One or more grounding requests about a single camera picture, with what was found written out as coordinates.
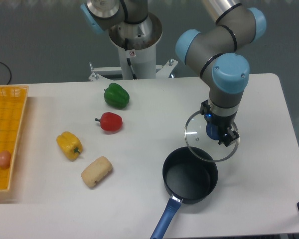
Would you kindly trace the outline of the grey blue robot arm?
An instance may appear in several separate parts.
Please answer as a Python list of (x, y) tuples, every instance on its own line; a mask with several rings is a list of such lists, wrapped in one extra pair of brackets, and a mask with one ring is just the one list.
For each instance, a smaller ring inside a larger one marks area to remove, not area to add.
[[(229, 146), (239, 139), (233, 129), (234, 118), (250, 74), (248, 61), (236, 51), (259, 39), (267, 22), (260, 10), (245, 8), (238, 0), (205, 0), (203, 5), (215, 28), (206, 34), (195, 29), (184, 32), (175, 52), (210, 89), (200, 110), (207, 122), (207, 135)], [(149, 12), (147, 1), (88, 0), (81, 11), (95, 33), (109, 33), (119, 52), (124, 79), (155, 77), (155, 47), (162, 25)]]

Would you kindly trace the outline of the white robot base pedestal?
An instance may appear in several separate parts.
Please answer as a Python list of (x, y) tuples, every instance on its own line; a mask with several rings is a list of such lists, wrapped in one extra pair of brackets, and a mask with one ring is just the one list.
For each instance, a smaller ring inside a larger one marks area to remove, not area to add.
[(162, 37), (162, 24), (154, 14), (149, 12), (138, 24), (123, 21), (111, 27), (108, 33), (118, 50), (120, 66), (94, 68), (90, 65), (90, 81), (119, 75), (124, 80), (174, 77), (177, 60), (170, 58), (163, 65), (156, 63), (156, 45)]

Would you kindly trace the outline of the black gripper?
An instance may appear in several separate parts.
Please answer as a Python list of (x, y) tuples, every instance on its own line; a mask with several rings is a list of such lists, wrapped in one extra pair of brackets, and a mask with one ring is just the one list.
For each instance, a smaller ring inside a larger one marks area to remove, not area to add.
[(219, 136), (219, 145), (232, 145), (240, 137), (236, 130), (232, 130), (232, 123), (237, 114), (237, 107), (221, 108), (210, 100), (201, 103), (200, 114), (206, 120), (208, 136)]

